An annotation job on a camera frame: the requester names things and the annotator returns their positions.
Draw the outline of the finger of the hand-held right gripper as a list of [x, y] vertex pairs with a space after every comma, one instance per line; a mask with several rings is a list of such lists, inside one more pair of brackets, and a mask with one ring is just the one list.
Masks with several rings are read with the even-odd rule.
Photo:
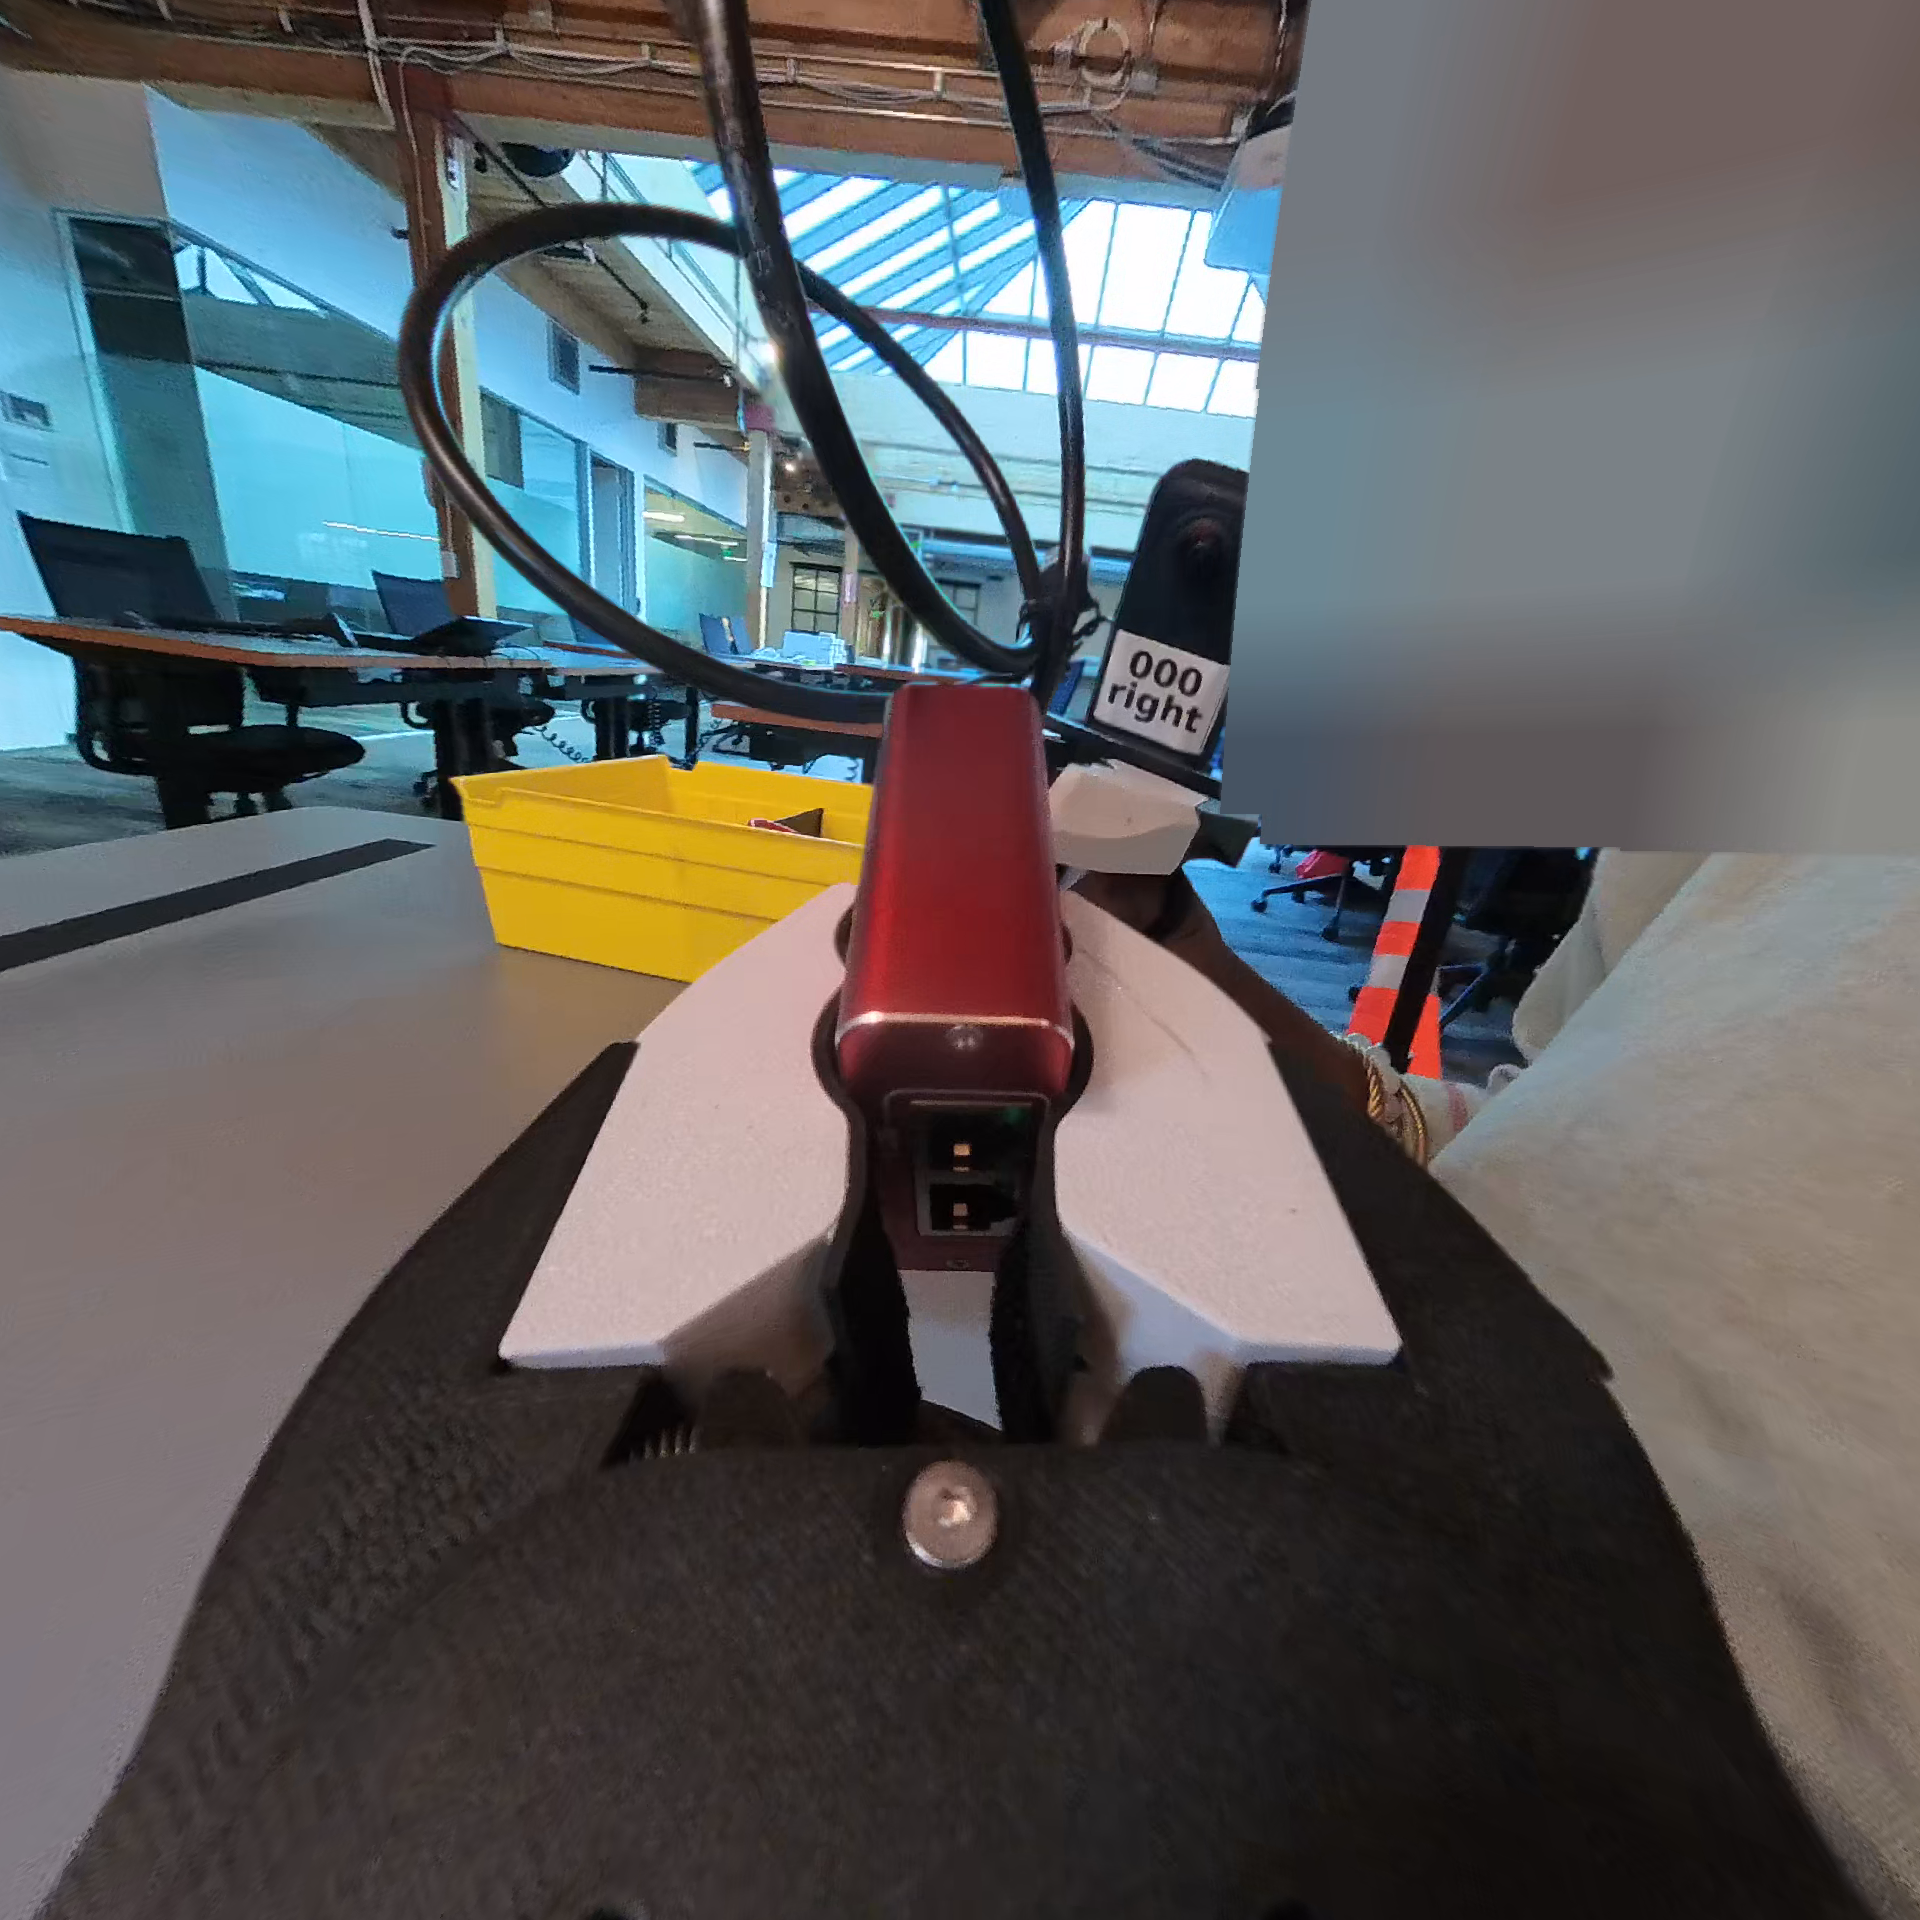
[[1170, 876], [1200, 820], [1195, 791], [1131, 767], [1068, 767], [1048, 788], [1052, 865], [1068, 874]]

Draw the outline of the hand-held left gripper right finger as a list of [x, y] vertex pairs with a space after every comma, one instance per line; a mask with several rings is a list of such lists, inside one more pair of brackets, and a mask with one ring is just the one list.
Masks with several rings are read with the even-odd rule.
[[1166, 1376], [1151, 1398], [1217, 1444], [1262, 1367], [1396, 1367], [1401, 1329], [1258, 1024], [1111, 910], [1055, 917], [1078, 1057], [1025, 1276], [1000, 1285], [1000, 1436], [1097, 1444]]

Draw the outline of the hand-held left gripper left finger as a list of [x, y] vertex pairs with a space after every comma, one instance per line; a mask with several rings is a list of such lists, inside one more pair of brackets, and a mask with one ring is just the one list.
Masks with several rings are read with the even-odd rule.
[[831, 1252], [868, 1200], [858, 1133], [819, 1065], [845, 985], [831, 884], [685, 985], [637, 1039], [496, 1356], [511, 1369], [656, 1369], [702, 1416], [713, 1390], [837, 1385], [851, 1426], [919, 1412], [890, 1262]]

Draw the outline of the red adapter box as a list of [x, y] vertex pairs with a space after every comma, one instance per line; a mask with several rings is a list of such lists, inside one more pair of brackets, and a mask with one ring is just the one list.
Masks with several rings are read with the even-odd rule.
[[890, 700], [831, 1064], [904, 1273], [990, 1273], [1077, 1070], [1044, 732], [1020, 686]]

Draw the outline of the yellow plastic bin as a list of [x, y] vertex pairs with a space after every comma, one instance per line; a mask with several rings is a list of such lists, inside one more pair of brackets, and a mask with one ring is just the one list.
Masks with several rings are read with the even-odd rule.
[[500, 947], [689, 985], [853, 884], [874, 788], [595, 758], [457, 777]]

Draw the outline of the person's right hand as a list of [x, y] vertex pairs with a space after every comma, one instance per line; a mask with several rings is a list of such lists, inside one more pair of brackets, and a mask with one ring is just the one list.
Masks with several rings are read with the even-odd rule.
[[1343, 1087], [1354, 1100], [1364, 1097], [1368, 1064], [1360, 1053], [1312, 1021], [1307, 1008], [1226, 947], [1183, 874], [1082, 874], [1068, 887], [1078, 900], [1104, 908], [1209, 977], [1258, 1024], [1284, 1070], [1311, 1073], [1330, 1087]]

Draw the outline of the glass skylight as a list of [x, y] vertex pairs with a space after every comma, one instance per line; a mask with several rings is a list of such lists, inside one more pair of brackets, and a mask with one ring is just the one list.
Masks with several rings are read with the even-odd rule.
[[[1039, 228], [1023, 188], [776, 170], [796, 259], [943, 385], [1055, 390]], [[1082, 385], [1095, 401], [1242, 419], [1258, 409], [1262, 292], [1209, 262], [1212, 214], [1067, 200]]]

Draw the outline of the orange traffic cone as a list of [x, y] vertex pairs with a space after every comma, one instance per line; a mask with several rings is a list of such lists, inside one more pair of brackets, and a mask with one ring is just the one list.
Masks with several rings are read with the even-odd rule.
[[[1407, 847], [1396, 876], [1396, 889], [1386, 905], [1386, 917], [1377, 935], [1369, 973], [1357, 986], [1348, 1035], [1368, 1044], [1386, 1044], [1389, 1024], [1399, 1014], [1407, 967], [1416, 949], [1416, 938], [1428, 927], [1428, 905], [1432, 884], [1442, 871], [1439, 847]], [[1407, 1065], [1410, 1077], [1439, 1082], [1447, 1073], [1442, 1057], [1442, 1002], [1428, 985], [1421, 991], [1421, 1019], [1410, 1029]]]

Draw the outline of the person's torso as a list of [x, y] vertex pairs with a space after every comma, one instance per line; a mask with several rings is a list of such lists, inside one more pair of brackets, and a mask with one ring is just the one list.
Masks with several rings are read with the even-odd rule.
[[1611, 1359], [1794, 1783], [1918, 1917], [1918, 858], [1603, 852], [1429, 1170]]

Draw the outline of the black office chair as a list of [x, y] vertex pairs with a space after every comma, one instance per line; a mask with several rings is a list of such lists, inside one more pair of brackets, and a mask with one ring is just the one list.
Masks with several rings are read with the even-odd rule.
[[[36, 574], [64, 624], [123, 633], [226, 627], [191, 540], [20, 516]], [[238, 815], [289, 811], [290, 788], [361, 767], [363, 747], [300, 721], [247, 717], [233, 663], [161, 653], [77, 653], [77, 754], [101, 774], [146, 777], [165, 828], [204, 826], [228, 797]]]
[[[414, 578], [373, 569], [373, 592], [392, 644], [407, 644], [414, 654], [480, 657], [511, 644], [539, 644], [541, 627], [515, 616], [457, 613], [440, 578]], [[518, 734], [541, 734], [558, 717], [550, 702], [518, 700], [490, 710], [494, 758], [490, 769], [511, 769]]]

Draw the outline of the wooden office desk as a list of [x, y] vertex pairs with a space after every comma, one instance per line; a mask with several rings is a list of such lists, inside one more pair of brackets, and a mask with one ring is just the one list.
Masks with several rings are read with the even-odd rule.
[[3, 613], [3, 633], [36, 644], [64, 657], [119, 657], [119, 663], [181, 663], [197, 669], [267, 669], [300, 675], [349, 675], [363, 685], [405, 678], [485, 675], [565, 675], [573, 663], [555, 663], [541, 653], [505, 653], [485, 657], [440, 657], [392, 649], [351, 649], [318, 637], [261, 637], [261, 633], [188, 633], [188, 631], [123, 631], [61, 616]]

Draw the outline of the wooden support post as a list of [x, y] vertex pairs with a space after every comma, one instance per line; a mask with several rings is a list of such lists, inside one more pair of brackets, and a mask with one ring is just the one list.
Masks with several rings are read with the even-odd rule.
[[[407, 102], [399, 64], [384, 69], [394, 118], [394, 166], [407, 228], [407, 265], [422, 284], [445, 251], [467, 236], [467, 140], [445, 115], [444, 91]], [[436, 361], [444, 411], [473, 466], [485, 456], [473, 328], [450, 320]], [[478, 540], [466, 511], [440, 486], [436, 470], [425, 479], [436, 516], [440, 574], [453, 613], [494, 613], [494, 553]]]

